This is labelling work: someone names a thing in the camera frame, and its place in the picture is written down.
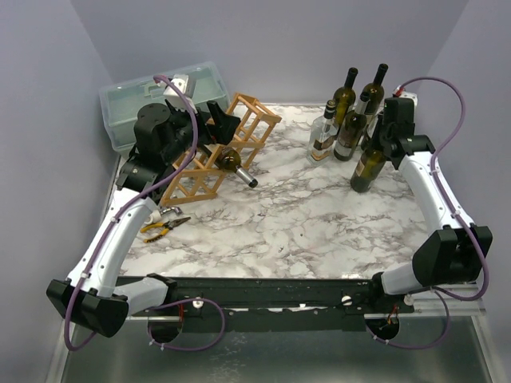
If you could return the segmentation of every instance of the white marble table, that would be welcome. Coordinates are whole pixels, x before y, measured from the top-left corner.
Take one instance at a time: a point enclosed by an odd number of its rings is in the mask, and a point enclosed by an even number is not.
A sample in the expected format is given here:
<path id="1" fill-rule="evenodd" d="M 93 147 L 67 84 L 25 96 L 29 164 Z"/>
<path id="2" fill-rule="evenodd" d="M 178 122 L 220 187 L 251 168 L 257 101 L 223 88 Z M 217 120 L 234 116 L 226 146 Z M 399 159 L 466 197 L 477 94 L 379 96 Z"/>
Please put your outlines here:
<path id="1" fill-rule="evenodd" d="M 123 275 L 237 278 L 370 278 L 411 259 L 426 225 L 404 179 L 386 164 L 365 194 L 348 163 L 305 158 L 319 107 L 270 106 L 283 119 L 255 158 L 248 188 L 230 175 L 213 200 L 181 205 L 192 219 L 164 239 L 139 234 Z"/>

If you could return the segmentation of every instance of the pliers handle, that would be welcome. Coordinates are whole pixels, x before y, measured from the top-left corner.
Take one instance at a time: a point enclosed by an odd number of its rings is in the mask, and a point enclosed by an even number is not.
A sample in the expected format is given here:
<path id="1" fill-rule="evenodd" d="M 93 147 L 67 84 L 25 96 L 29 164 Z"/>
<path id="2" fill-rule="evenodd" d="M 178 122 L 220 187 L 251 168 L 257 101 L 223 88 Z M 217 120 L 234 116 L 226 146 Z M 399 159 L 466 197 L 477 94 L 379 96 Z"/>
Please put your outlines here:
<path id="1" fill-rule="evenodd" d="M 171 231 L 174 227 L 178 227 L 182 223 L 185 223 L 186 221 L 190 220 L 190 217 L 184 217 L 179 219 L 174 219 L 173 221 L 168 222 L 156 222 L 152 223 L 146 227 L 141 228 L 141 233 L 145 233 L 148 230 L 156 229 L 158 227 L 163 227 L 163 230 L 160 231 L 159 234 L 155 235 L 152 238 L 144 239 L 144 243 L 151 243 L 154 241 L 157 241 L 160 238 L 163 238 L 165 234 L 167 234 L 169 231 Z"/>

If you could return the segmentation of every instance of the wine bottle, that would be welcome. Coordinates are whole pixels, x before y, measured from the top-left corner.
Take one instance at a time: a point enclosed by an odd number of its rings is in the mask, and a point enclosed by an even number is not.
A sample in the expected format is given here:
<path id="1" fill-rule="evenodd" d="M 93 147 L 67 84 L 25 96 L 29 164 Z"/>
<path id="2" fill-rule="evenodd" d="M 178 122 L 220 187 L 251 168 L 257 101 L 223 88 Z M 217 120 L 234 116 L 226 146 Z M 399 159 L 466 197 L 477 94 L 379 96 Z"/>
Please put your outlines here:
<path id="1" fill-rule="evenodd" d="M 386 157 L 383 154 L 383 147 L 380 143 L 380 129 L 382 127 L 383 117 L 379 113 L 377 118 L 374 134 L 369 141 L 367 149 L 360 157 L 353 175 L 351 176 L 350 185 L 357 193 L 367 192 L 373 184 L 378 174 L 386 163 Z"/>
<path id="2" fill-rule="evenodd" d="M 208 156 L 211 156 L 211 151 L 205 146 L 200 146 L 200 149 Z M 252 177 L 252 175 L 247 172 L 247 170 L 243 169 L 241 166 L 240 154 L 233 148 L 229 148 L 228 146 L 223 148 L 220 151 L 220 154 L 216 157 L 215 165 L 224 172 L 231 172 L 236 174 L 251 188 L 255 188 L 258 184 L 257 180 Z"/>
<path id="3" fill-rule="evenodd" d="M 353 83 L 355 82 L 357 74 L 358 69 L 350 68 L 346 76 L 346 81 L 344 81 L 344 86 L 337 89 L 334 93 L 334 100 L 337 104 L 337 109 L 335 111 L 335 123 L 337 126 L 341 126 L 343 124 L 346 113 L 353 108 L 353 104 L 356 99 L 355 91 L 353 90 Z"/>
<path id="4" fill-rule="evenodd" d="M 373 82 L 364 86 L 363 89 L 363 92 L 368 92 L 370 94 L 370 100 L 367 103 L 366 108 L 367 123 L 364 131 L 364 138 L 361 143 L 362 150 L 367 147 L 369 139 L 373 135 L 375 124 L 372 124 L 371 122 L 375 120 L 375 115 L 378 113 L 378 108 L 385 96 L 385 90 L 382 87 L 382 82 L 388 69 L 389 66 L 387 64 L 380 64 Z"/>
<path id="5" fill-rule="evenodd" d="M 335 142 L 334 156 L 338 160 L 348 161 L 353 156 L 360 136 L 366 127 L 367 118 L 364 111 L 368 102 L 369 93 L 362 92 L 355 110 L 351 110 L 346 115 Z"/>
<path id="6" fill-rule="evenodd" d="M 312 122 L 311 138 L 307 146 L 307 159 L 314 166 L 325 163 L 332 153 L 332 144 L 337 136 L 334 114 L 335 101 L 329 100 L 323 115 Z"/>

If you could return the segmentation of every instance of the plastic bin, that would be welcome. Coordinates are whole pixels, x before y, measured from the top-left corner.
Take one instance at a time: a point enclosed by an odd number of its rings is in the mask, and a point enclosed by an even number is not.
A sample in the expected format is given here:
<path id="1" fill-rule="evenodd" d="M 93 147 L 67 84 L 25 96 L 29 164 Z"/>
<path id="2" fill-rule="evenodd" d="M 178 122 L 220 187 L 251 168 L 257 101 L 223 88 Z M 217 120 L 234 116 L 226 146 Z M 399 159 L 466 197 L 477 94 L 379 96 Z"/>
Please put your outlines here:
<path id="1" fill-rule="evenodd" d="M 192 97 L 196 107 L 207 112 L 206 102 L 214 100 L 224 111 L 227 110 L 229 96 L 213 62 L 208 61 L 162 74 L 169 77 L 174 74 L 188 74 L 196 80 Z M 128 156 L 135 144 L 133 127 L 138 110 L 153 102 L 164 104 L 163 92 L 164 89 L 155 84 L 153 76 L 141 77 L 100 89 L 103 121 L 112 141 L 113 150 L 124 157 Z"/>

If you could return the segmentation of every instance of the wall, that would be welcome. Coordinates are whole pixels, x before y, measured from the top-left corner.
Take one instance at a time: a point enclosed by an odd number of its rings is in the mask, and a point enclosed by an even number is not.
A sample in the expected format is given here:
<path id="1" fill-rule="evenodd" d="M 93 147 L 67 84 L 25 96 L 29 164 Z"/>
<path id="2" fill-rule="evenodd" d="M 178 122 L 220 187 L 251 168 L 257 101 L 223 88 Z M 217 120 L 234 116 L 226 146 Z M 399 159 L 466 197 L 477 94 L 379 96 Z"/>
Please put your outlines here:
<path id="1" fill-rule="evenodd" d="M 44 381 L 61 319 L 46 298 L 96 231 L 115 157 L 111 83 L 67 0 L 0 5 L 0 381 Z"/>
<path id="2" fill-rule="evenodd" d="M 507 0 L 471 0 L 430 75 L 451 80 L 466 98 L 465 124 L 440 155 L 440 163 L 464 208 L 493 232 L 488 256 L 491 279 L 484 301 L 494 341 L 511 377 L 509 16 Z M 419 111 L 418 131 L 439 144 L 458 121 L 458 99 L 443 85 L 424 83 Z"/>
<path id="3" fill-rule="evenodd" d="M 427 73 L 467 0 L 71 0 L 115 82 L 214 61 L 229 91 L 324 102 L 357 66 Z"/>

